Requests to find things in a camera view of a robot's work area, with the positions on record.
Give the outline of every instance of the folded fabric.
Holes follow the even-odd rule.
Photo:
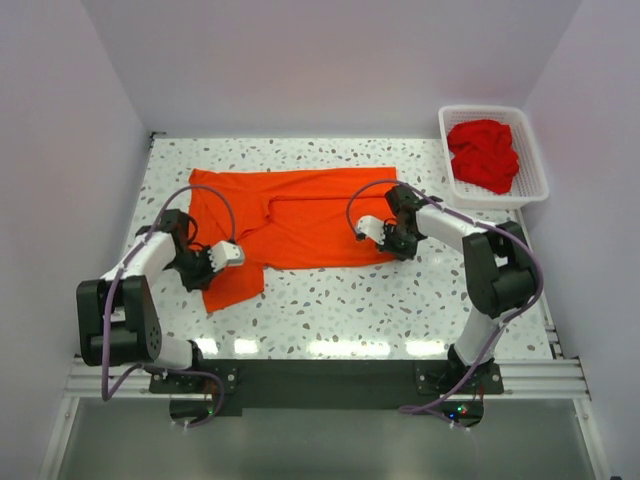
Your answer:
[[[192,185],[209,185],[227,197],[236,220],[236,242],[245,264],[227,268],[203,292],[208,312],[254,297],[264,290],[263,269],[355,267],[393,260],[371,241],[357,242],[345,217],[347,201],[366,183],[396,178],[393,167],[338,168],[268,173],[193,170]],[[352,206],[352,218],[388,218],[384,199],[390,185],[376,185]],[[206,190],[193,190],[189,214],[198,223],[196,241],[228,239],[229,213]]]
[[[494,120],[460,123],[447,135],[453,176],[504,194],[511,191],[520,166],[511,148],[511,128]]]

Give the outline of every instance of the orange cloth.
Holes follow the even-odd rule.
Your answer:
[[[203,292],[208,312],[254,297],[264,290],[263,269],[356,267],[393,260],[370,241],[356,242],[345,217],[347,201],[363,185],[396,178],[393,167],[337,168],[270,173],[214,173],[194,169],[189,183],[209,185],[229,200],[236,219],[236,243],[245,264],[227,268]],[[388,184],[371,187],[351,208],[388,218]],[[189,214],[198,222],[196,241],[215,245],[231,233],[229,213],[206,190],[192,190]]]

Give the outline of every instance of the gray floor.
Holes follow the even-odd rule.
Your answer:
[[[472,439],[434,418],[392,411],[249,410],[185,433],[170,425],[167,401],[87,400],[60,478],[594,477],[570,401],[488,402]]]

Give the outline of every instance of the laundry basket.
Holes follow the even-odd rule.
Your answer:
[[[451,105],[442,107],[438,116],[453,206],[470,209],[515,209],[529,202],[540,202],[549,196],[549,187],[544,176],[533,131],[527,117],[521,110],[510,107]],[[513,179],[511,191],[504,195],[498,195],[477,185],[462,182],[453,176],[451,159],[454,155],[449,151],[447,135],[459,123],[483,119],[496,120],[511,127],[513,149],[519,157],[520,171]]]

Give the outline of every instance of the table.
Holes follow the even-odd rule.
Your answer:
[[[128,234],[150,224],[193,168],[247,172],[395,166],[398,178],[448,198],[439,140],[157,138]],[[190,193],[172,207],[188,211]],[[504,222],[514,211],[467,211]],[[152,288],[163,332],[193,339],[209,358],[439,359],[462,332],[471,303],[462,255],[434,239],[414,261],[360,268],[265,272],[265,291],[207,314],[200,292],[187,293],[174,271]],[[551,359],[547,315],[539,302],[506,330],[496,358]]]

